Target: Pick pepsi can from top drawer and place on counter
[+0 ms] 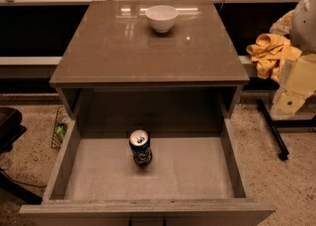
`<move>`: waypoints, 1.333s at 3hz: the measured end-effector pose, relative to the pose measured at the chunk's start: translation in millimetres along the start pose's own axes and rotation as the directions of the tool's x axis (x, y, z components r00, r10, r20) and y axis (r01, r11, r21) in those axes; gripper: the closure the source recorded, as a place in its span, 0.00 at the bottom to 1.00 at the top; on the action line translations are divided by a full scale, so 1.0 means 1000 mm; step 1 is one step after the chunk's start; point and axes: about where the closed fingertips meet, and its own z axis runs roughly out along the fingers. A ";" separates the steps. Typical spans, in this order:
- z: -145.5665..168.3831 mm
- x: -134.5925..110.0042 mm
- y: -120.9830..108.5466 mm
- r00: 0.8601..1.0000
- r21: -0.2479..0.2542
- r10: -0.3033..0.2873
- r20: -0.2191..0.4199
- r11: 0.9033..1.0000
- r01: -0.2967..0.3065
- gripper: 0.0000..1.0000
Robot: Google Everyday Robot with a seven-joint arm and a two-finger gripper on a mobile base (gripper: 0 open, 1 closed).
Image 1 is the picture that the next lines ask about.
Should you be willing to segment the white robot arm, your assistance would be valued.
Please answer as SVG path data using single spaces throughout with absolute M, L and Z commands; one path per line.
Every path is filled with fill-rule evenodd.
M 296 60 L 282 66 L 274 97 L 272 113 L 287 117 L 295 115 L 316 92 L 316 0 L 300 0 L 273 24 L 271 32 L 289 34 L 290 44 L 301 51 Z

